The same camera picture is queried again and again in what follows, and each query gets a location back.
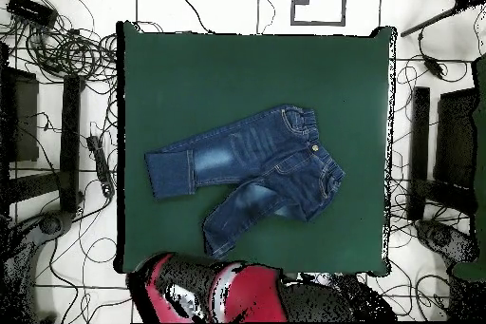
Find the jeans pocket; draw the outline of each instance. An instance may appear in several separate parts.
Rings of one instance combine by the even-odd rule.
[[[326,170],[323,170],[321,173],[321,178],[319,179],[319,185],[321,187],[321,194],[323,195],[324,200],[327,200],[338,190],[341,182],[336,181],[334,176],[332,176]]]
[[[282,120],[288,131],[299,136],[304,135],[307,131],[304,129],[304,118],[298,109],[282,109]]]
[[[275,169],[281,175],[288,175],[308,165],[310,163],[310,156],[311,154],[307,150],[295,152],[278,163]]]

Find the plug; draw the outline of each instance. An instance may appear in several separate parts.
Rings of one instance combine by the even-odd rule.
[[[444,70],[439,65],[437,60],[433,59],[432,57],[425,57],[425,61],[423,62],[423,64],[432,75],[435,75],[440,80],[444,77]]]

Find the jeans waistband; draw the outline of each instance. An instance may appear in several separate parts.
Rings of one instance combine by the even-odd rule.
[[[334,161],[326,149],[322,146],[319,141],[319,129],[317,126],[317,118],[315,117],[315,112],[312,109],[299,109],[303,118],[304,128],[308,131],[308,141],[312,152],[314,155],[318,156],[324,163],[327,172],[336,181],[340,181],[344,176],[345,172],[341,167]],[[314,145],[318,146],[317,151],[314,149]]]

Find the black border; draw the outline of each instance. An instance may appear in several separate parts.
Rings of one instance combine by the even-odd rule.
[[[118,170],[117,173],[117,254],[113,259],[113,268],[119,274],[123,271],[125,248],[125,35],[123,21],[117,22],[117,104],[118,104]]]

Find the rolled cuff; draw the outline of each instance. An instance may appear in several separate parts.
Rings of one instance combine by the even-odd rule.
[[[152,193],[156,199],[196,192],[193,151],[145,154]]]

